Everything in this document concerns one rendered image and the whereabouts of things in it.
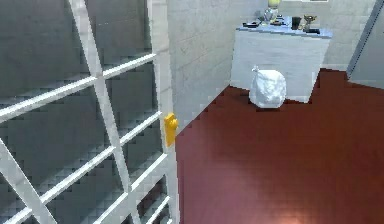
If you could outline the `yellow-shade table lamp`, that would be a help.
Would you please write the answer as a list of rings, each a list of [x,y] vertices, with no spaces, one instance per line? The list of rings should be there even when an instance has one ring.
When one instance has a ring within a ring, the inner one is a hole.
[[[274,21],[278,15],[278,8],[281,0],[267,0],[267,9],[264,11],[266,22]]]

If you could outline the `grey room door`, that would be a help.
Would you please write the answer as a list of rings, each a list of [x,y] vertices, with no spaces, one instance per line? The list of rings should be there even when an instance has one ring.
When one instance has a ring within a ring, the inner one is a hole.
[[[347,67],[350,82],[384,89],[384,0],[376,0]]]

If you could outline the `white tied garbage bag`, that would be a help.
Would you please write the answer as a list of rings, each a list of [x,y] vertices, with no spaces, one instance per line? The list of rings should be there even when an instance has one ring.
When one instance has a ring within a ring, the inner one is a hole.
[[[249,100],[259,108],[277,109],[286,99],[286,80],[277,70],[263,70],[258,66],[252,68]]]

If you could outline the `gold trophy statue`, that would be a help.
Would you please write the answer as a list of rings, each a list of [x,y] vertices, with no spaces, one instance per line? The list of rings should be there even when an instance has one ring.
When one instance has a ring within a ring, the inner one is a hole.
[[[316,16],[305,15],[304,16],[304,20],[305,20],[305,24],[303,26],[303,30],[304,31],[308,31],[310,29],[310,26],[311,26],[312,22],[316,20]]]

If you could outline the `white glass-paned door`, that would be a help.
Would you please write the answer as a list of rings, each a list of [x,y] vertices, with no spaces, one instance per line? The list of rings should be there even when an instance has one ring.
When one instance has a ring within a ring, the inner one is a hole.
[[[0,0],[0,224],[181,224],[167,0]]]

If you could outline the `white chest of drawers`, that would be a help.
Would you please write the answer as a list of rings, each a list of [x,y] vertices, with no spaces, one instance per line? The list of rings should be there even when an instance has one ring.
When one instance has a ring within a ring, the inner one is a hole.
[[[290,26],[239,27],[235,31],[230,85],[248,90],[254,66],[277,70],[286,79],[286,98],[308,103],[332,36],[326,29],[317,34]]]

